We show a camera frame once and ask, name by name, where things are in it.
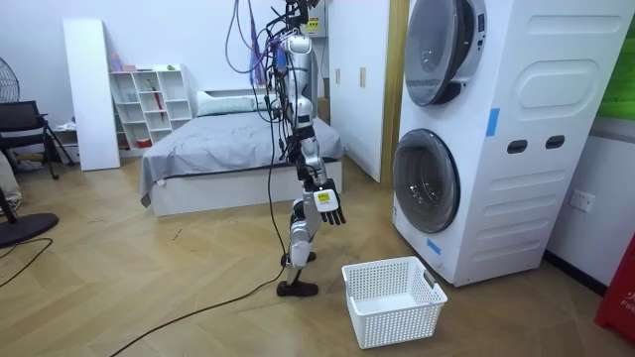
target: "black chair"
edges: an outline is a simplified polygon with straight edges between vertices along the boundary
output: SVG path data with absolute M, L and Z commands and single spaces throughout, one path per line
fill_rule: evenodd
M 47 114 L 40 114 L 35 100 L 0 103 L 0 150 L 6 153 L 9 149 L 44 144 L 51 177 L 53 177 L 53 179 L 59 179 L 60 176 L 56 175 L 53 171 L 53 155 L 50 150 L 52 148 L 54 149 L 55 145 L 51 145 L 51 138 L 58 143 L 68 158 L 68 165 L 73 166 L 74 161 L 70 158 L 70 155 L 66 152 L 62 143 L 60 143 L 60 139 L 58 139 L 56 133 L 51 130 L 49 122 L 44 118 L 45 116 L 47 116 Z M 15 133 L 38 129 L 42 129 L 42 134 L 12 137 L 2 136 L 2 133 Z

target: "gray bedsheet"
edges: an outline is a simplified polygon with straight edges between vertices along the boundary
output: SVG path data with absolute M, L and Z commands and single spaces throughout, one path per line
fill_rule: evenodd
M 324 158 L 340 159 L 344 148 L 339 134 L 320 119 L 314 122 Z M 276 158 L 278 125 L 274 124 Z M 150 205 L 150 189 L 160 179 L 214 174 L 269 167 L 271 131 L 257 112 L 205 116 L 192 119 L 150 148 L 141 163 L 141 203 Z

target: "electric fan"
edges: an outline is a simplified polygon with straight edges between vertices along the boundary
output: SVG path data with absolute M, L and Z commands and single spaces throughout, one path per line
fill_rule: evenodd
M 1 103 L 14 103 L 18 100 L 20 100 L 18 78 L 9 64 L 0 58 L 0 107 L 3 106 Z M 5 104 L 5 106 L 7 109 L 0 110 L 0 116 L 11 116 L 12 105 Z M 0 222 L 0 248 L 12 247 L 39 236 L 55 227 L 59 222 L 58 217 L 52 213 L 29 214 L 18 219 L 9 206 L 1 186 L 0 209 L 7 217 L 6 222 Z
M 20 82 L 2 58 L 0 58 L 0 103 L 16 102 L 20 99 Z

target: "chair leg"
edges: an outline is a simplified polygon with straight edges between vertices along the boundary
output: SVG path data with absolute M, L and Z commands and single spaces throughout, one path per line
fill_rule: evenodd
M 60 149 L 62 149 L 63 154 L 66 155 L 66 157 L 68 158 L 68 165 L 69 166 L 74 166 L 75 162 L 70 158 L 70 155 L 66 151 L 66 148 L 64 147 L 64 145 L 62 145 L 62 142 L 60 142 L 60 139 L 58 139 L 58 136 L 56 135 L 56 132 L 54 132 L 51 129 L 51 127 L 49 126 L 49 123 L 47 123 L 47 129 L 49 129 L 49 132 L 51 133 L 51 136 L 58 143 L 58 145 L 60 146 Z
M 49 152 L 49 145 L 47 145 L 47 132 L 46 131 L 44 133 L 43 143 L 44 143 L 44 154 L 47 156 L 47 161 L 49 162 L 49 171 L 51 172 L 51 177 L 53 179 L 59 179 L 60 176 L 56 175 L 56 173 L 53 171 L 53 160 L 52 160 L 51 153 Z

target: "cubby shelf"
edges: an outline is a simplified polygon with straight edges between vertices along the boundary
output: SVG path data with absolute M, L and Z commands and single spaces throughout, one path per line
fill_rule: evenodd
M 167 68 L 156 65 L 153 68 Z M 141 140 L 155 144 L 192 118 L 187 70 L 138 70 L 110 72 L 110 89 L 116 122 L 130 149 Z

